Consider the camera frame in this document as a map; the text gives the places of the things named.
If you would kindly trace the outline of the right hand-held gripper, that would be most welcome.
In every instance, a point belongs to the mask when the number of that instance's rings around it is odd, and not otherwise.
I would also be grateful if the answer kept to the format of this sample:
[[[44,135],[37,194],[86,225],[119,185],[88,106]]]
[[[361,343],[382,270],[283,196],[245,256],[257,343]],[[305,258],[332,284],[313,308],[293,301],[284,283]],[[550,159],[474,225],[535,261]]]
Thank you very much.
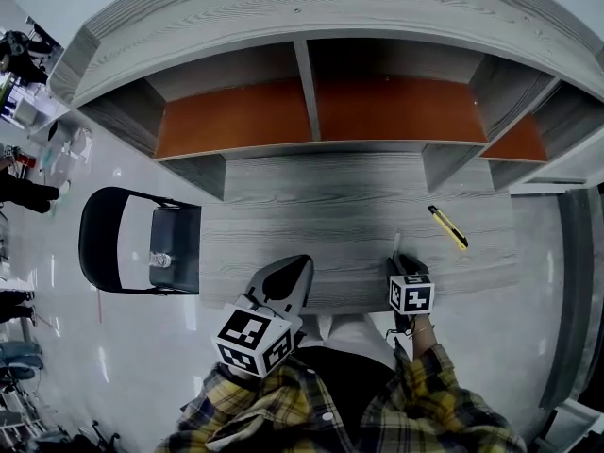
[[[428,275],[428,267],[420,260],[405,254],[399,254],[398,260],[404,275],[393,258],[385,262],[388,300],[394,312],[395,331],[410,333],[415,316],[431,313],[435,284]]]

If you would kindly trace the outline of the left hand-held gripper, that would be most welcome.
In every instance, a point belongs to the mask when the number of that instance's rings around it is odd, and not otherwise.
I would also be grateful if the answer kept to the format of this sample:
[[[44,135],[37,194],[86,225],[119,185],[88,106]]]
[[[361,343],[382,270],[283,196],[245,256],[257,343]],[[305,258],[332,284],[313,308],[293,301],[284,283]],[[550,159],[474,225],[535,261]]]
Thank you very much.
[[[294,351],[314,276],[309,255],[295,255],[261,268],[246,293],[226,304],[214,334],[221,363],[264,378]]]

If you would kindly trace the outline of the yellow utility knife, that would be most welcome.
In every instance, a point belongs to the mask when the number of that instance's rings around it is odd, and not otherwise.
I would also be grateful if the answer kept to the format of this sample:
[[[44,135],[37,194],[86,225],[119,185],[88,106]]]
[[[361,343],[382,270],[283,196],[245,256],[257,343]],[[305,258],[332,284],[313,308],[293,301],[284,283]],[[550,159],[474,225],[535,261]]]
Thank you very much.
[[[468,241],[465,235],[449,220],[449,218],[436,206],[428,206],[428,211],[432,218],[447,232],[447,234],[456,242],[460,250],[468,248]]]

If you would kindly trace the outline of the person's right forearm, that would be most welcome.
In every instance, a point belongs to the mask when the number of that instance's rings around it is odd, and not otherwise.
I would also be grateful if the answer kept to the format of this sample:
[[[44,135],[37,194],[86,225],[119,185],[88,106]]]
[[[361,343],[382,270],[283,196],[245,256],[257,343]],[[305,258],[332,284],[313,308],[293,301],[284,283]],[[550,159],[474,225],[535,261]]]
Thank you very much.
[[[412,356],[394,346],[394,375],[359,426],[361,453],[526,453],[507,420],[458,382],[425,315],[411,320]]]

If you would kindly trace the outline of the person's legs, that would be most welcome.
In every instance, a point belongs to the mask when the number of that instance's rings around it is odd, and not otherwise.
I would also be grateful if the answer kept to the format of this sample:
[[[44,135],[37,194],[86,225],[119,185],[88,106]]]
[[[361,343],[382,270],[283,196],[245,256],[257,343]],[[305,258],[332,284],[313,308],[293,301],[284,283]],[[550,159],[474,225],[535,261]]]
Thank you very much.
[[[368,314],[305,315],[300,329],[305,334],[300,347],[321,346],[377,361],[396,369],[393,348]]]

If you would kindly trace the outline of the person's torso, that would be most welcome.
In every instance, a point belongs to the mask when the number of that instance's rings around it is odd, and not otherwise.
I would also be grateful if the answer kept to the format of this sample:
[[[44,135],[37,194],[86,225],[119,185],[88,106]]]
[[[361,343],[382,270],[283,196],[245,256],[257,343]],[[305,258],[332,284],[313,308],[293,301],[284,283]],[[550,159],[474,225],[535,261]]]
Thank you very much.
[[[310,404],[303,426],[280,434],[282,453],[392,453],[383,419],[397,388],[396,368],[361,355],[314,346],[285,365]]]

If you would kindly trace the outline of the grey framed glass door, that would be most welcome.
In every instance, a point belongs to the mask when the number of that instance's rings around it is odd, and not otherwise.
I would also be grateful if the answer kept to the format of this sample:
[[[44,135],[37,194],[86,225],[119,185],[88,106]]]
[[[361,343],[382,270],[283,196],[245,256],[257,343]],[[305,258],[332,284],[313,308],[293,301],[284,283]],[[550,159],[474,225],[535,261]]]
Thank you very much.
[[[558,197],[562,314],[529,453],[604,453],[604,184]]]

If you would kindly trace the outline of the white panelled door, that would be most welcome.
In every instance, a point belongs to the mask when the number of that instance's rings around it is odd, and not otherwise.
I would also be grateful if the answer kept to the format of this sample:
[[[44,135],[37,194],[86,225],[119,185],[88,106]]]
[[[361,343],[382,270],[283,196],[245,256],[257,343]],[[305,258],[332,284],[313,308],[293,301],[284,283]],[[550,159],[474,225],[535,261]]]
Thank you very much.
[[[511,194],[564,193],[604,183],[604,125],[509,187]]]

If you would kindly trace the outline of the black folding chair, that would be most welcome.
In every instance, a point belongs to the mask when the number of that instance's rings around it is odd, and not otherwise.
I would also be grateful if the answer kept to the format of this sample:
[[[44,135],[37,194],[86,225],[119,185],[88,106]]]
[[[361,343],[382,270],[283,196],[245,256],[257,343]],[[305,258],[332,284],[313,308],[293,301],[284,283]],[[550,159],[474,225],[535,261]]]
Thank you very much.
[[[170,268],[149,266],[146,289],[123,286],[118,263],[118,239],[128,199],[156,204],[152,214],[149,253],[165,252]],[[94,192],[81,214],[78,256],[82,273],[97,289],[114,294],[198,295],[202,208],[167,197],[119,187]]]

